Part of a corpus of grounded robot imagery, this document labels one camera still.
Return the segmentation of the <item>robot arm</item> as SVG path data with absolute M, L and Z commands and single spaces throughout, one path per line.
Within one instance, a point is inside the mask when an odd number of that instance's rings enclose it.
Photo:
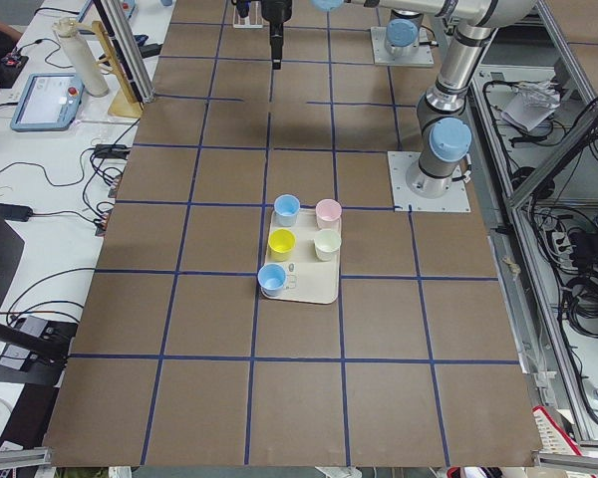
M 425 198 L 439 198 L 448 190 L 457 165 L 467 156 L 472 135 L 457 117 L 467 87 L 494 31 L 527 15 L 533 1 L 362 1 L 366 8 L 388 8 L 455 17 L 454 30 L 436 82 L 417 106 L 423 140 L 418 162 L 407 172 L 408 188 Z
M 391 57 L 400 58 L 416 50 L 423 20 L 423 13 L 395 9 L 391 11 L 384 40 L 384 47 Z

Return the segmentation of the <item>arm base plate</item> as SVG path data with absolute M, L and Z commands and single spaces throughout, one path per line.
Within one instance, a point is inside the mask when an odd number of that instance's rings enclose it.
M 469 213 L 469 179 L 457 164 L 452 175 L 436 179 L 420 169 L 416 151 L 389 151 L 388 164 L 394 209 L 403 212 Z
M 412 68 L 431 68 L 434 65 L 432 47 L 425 29 L 419 31 L 417 42 L 406 47 L 389 44 L 386 33 L 386 27 L 372 27 L 370 30 L 375 65 Z

